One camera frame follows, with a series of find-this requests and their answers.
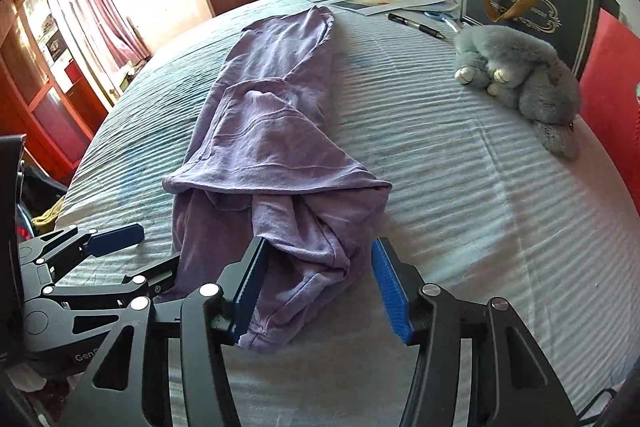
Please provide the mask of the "striped white bed sheet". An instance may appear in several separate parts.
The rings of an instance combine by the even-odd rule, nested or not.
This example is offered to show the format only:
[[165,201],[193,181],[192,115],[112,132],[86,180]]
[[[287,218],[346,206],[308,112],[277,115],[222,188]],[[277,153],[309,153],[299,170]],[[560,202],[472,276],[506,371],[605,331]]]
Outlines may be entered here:
[[[306,9],[262,0],[165,44],[108,114],[79,164],[58,225],[140,223],[137,248],[88,259],[70,285],[111,284],[171,253],[164,176],[243,27]],[[454,80],[454,49],[385,16],[336,21],[331,139],[393,190],[378,231],[425,280],[458,298],[509,300],[574,407],[619,386],[639,356],[639,216],[590,128],[562,161],[526,122]],[[363,274],[274,355],[224,354],[247,426],[395,426],[416,350]]]

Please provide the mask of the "red paper bag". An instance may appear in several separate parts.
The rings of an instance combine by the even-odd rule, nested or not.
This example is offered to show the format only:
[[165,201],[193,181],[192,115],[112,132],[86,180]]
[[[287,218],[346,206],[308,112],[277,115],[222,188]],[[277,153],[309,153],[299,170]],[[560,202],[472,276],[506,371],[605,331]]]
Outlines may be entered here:
[[608,152],[634,202],[639,202],[640,40],[609,12],[599,12],[580,77],[580,116]]

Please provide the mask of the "black pen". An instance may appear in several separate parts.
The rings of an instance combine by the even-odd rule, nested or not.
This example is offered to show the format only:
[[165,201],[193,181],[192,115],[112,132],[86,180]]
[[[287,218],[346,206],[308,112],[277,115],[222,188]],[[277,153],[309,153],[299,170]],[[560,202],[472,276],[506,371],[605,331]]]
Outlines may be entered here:
[[409,20],[407,17],[401,16],[395,13],[390,13],[387,15],[387,18],[391,22],[394,22],[396,24],[401,24],[402,26],[413,28],[417,31],[423,32],[425,35],[429,35],[430,37],[433,37],[439,40],[446,39],[446,37],[439,30],[428,27],[425,24],[415,22],[414,20]]

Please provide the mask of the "grey plush bunny toy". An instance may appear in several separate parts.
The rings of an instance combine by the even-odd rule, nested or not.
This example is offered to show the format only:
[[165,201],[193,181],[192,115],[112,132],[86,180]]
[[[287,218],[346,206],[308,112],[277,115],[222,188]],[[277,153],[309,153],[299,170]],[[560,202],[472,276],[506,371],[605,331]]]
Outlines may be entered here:
[[454,38],[454,79],[484,91],[532,125],[549,153],[573,160],[579,82],[548,42],[506,26],[473,26]]

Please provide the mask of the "large poster with yellow centre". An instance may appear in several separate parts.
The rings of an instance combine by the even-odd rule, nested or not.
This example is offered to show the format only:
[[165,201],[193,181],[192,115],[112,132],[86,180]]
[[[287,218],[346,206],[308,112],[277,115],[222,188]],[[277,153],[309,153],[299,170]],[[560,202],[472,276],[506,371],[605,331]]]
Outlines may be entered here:
[[329,3],[330,8],[339,8],[356,14],[370,16],[393,10],[413,10],[424,12],[433,8],[455,6],[454,0],[337,0]]

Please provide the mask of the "blue handled scissors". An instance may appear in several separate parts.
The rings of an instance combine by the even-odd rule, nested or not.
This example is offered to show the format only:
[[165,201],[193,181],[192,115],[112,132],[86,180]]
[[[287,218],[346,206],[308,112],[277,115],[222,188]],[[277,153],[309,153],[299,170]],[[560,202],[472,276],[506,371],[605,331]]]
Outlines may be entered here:
[[446,24],[452,31],[458,34],[462,31],[462,25],[448,12],[425,11],[424,15],[432,20],[438,20]]

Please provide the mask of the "pink curtain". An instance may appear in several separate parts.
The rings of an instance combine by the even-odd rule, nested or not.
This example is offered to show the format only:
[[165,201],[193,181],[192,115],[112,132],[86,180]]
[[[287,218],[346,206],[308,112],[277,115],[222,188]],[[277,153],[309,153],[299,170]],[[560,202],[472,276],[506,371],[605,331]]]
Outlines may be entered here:
[[136,65],[152,55],[113,0],[77,0],[77,3],[85,19],[96,26],[104,48],[117,67],[128,62]]

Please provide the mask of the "purple printed t-shirt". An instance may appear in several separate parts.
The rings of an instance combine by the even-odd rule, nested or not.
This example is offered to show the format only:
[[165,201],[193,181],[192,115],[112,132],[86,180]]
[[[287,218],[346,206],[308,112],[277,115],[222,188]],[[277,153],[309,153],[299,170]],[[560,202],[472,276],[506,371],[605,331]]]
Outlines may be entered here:
[[282,348],[369,268],[392,189],[326,134],[334,24],[310,8],[246,26],[163,182],[175,296],[216,280],[254,237],[273,246],[240,339],[258,353]]

